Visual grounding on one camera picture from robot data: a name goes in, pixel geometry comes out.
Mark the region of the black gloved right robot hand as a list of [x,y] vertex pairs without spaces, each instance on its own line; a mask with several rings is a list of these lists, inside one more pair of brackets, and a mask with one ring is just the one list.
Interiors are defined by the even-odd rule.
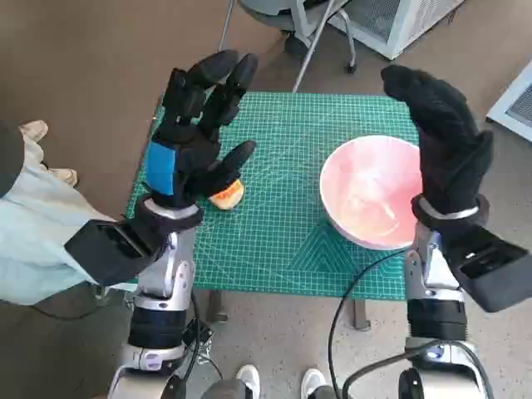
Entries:
[[398,65],[383,68],[381,77],[417,128],[423,198],[440,214],[476,207],[493,159],[492,132],[479,130],[466,97],[447,81]]

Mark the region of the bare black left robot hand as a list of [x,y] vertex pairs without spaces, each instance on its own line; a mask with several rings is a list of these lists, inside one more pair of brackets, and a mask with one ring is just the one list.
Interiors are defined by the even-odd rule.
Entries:
[[239,179],[256,143],[245,140],[221,157],[220,129],[238,115],[258,65],[253,53],[223,50],[188,70],[172,70],[145,164],[145,182],[157,205],[183,209]]

